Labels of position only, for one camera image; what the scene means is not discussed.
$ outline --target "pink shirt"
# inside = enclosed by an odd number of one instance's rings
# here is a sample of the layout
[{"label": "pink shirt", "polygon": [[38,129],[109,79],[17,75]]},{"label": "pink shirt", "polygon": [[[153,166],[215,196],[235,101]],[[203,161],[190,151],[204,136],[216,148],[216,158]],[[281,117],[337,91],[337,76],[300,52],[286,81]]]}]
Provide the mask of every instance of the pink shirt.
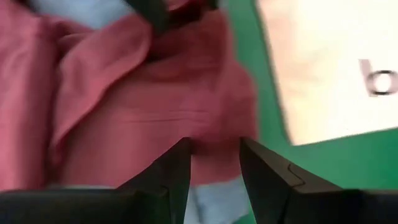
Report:
[{"label": "pink shirt", "polygon": [[240,173],[256,97],[220,11],[154,37],[130,15],[101,30],[0,1],[0,190],[118,186],[182,137],[192,184]]}]

